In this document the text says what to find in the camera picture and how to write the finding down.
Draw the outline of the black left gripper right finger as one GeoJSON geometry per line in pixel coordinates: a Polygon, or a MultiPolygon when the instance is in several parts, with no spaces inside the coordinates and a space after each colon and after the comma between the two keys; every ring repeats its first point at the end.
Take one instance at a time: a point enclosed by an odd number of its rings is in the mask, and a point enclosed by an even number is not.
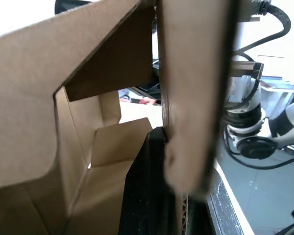
{"type": "Polygon", "coordinates": [[[211,216],[208,201],[210,195],[189,195],[188,196],[188,235],[211,235],[211,216]]]}

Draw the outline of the bystander bare hand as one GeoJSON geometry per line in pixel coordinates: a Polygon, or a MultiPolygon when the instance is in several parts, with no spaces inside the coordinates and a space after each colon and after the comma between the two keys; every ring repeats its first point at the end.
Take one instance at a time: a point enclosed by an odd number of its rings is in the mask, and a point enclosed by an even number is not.
{"type": "Polygon", "coordinates": [[[149,97],[144,97],[139,101],[139,104],[144,105],[157,105],[157,100],[149,97]]]}

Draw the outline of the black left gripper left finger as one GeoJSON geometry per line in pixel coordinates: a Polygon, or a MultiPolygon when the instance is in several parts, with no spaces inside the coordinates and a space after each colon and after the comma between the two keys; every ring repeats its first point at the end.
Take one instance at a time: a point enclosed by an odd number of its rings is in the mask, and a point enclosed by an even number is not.
{"type": "Polygon", "coordinates": [[[175,194],[164,178],[163,127],[150,131],[130,167],[123,191],[120,235],[176,235],[175,194]]]}

